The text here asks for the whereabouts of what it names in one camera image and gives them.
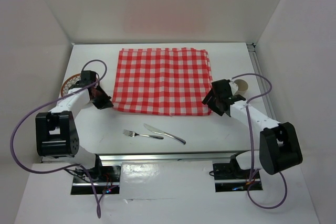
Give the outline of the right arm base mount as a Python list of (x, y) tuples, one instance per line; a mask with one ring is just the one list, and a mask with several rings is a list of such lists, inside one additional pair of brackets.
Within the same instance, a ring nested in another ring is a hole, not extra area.
[(250, 185), (251, 190), (263, 190), (259, 173), (250, 182), (249, 169), (242, 170), (229, 163), (214, 163), (209, 175), (214, 179), (217, 193), (247, 191)]

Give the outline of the red white checkered cloth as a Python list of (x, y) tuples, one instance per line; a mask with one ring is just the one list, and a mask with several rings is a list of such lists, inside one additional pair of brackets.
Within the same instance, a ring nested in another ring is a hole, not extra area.
[(211, 64), (205, 49), (123, 48), (112, 103), (125, 113), (208, 116), (211, 111), (202, 101), (211, 82)]

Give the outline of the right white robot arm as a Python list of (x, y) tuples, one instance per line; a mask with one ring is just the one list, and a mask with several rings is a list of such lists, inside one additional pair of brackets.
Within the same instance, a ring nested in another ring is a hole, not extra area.
[(229, 172), (235, 178), (247, 172), (244, 161), (250, 157), (250, 171), (262, 169), (274, 175), (303, 162), (296, 129), (289, 122), (280, 123), (251, 106), (240, 94), (232, 91), (233, 82), (223, 79), (212, 82), (202, 103), (216, 114), (226, 114), (247, 126), (250, 150), (230, 163)]

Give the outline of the silver table knife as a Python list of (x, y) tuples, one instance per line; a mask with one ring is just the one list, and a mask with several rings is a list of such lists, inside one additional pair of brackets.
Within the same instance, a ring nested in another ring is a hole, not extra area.
[(148, 129), (149, 131), (151, 131), (151, 132), (153, 132), (153, 133), (157, 133), (157, 134), (162, 134), (162, 135), (168, 136), (168, 137), (170, 137), (170, 138), (175, 139), (175, 140), (178, 141), (179, 143), (181, 143), (181, 144), (183, 144), (183, 145), (186, 145), (186, 141), (185, 141), (184, 139), (180, 138), (180, 137), (177, 137), (177, 136), (175, 136), (175, 135), (173, 135), (173, 134), (170, 134), (170, 133), (167, 133), (167, 132), (165, 132), (165, 131), (159, 130), (159, 129), (157, 129), (157, 128), (155, 128), (155, 127), (152, 127), (152, 126), (150, 126), (150, 125), (148, 125), (148, 124), (146, 124), (146, 123), (144, 123), (143, 125), (144, 125), (144, 127), (145, 127), (146, 129)]

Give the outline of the silver fork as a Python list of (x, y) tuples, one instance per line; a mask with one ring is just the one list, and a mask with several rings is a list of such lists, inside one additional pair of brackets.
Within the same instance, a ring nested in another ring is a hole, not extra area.
[(125, 136), (129, 136), (129, 137), (147, 137), (147, 138), (152, 138), (152, 139), (156, 139), (156, 140), (163, 140), (164, 137), (162, 136), (157, 136), (157, 135), (147, 135), (147, 134), (138, 134), (134, 131), (129, 131), (129, 130), (123, 130), (123, 134)]

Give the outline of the aluminium front rail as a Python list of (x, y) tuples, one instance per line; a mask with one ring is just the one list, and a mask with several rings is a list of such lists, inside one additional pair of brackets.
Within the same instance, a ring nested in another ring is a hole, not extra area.
[(254, 162), (259, 162), (259, 151), (229, 151), (229, 152), (189, 152), (189, 153), (147, 153), (147, 154), (93, 154), (78, 153), (75, 157), (41, 157), (41, 163), (62, 163), (62, 164), (79, 164), (85, 167), (94, 167), (95, 163), (103, 166), (111, 164), (121, 164), (122, 162), (166, 162), (166, 161), (196, 161), (196, 160), (216, 160), (227, 159), (235, 155), (237, 161), (242, 164), (250, 164), (251, 157)]

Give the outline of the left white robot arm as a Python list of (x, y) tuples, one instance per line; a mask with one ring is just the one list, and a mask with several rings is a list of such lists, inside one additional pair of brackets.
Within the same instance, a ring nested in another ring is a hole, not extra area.
[(103, 177), (104, 169), (97, 154), (80, 146), (75, 118), (88, 103), (98, 110), (113, 107), (111, 97), (97, 81), (96, 72), (82, 71), (80, 80), (70, 87), (68, 94), (53, 109), (38, 113), (35, 117), (38, 155), (83, 165), (86, 168), (85, 176), (93, 182)]

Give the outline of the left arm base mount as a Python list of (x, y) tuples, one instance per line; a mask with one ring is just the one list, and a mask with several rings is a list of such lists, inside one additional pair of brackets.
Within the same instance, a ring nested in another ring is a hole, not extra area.
[[(98, 195), (120, 193), (120, 164), (101, 166), (99, 170), (92, 168), (88, 171)], [(72, 176), (71, 195), (93, 195), (89, 177), (82, 169), (73, 168), (66, 170), (66, 172)]]

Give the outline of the patterned plate brown rim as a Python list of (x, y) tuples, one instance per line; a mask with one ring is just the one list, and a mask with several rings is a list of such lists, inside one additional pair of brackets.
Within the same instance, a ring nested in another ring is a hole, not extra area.
[(68, 94), (68, 91), (72, 85), (74, 85), (77, 81), (80, 80), (80, 74), (75, 74), (69, 77), (61, 86), (60, 96), (63, 97)]

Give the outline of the brown paper cup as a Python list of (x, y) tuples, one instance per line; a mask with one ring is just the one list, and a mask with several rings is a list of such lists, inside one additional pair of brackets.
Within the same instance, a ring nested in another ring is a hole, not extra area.
[(237, 85), (237, 91), (235, 94), (244, 95), (248, 90), (248, 83), (242, 79), (236, 79), (234, 83)]

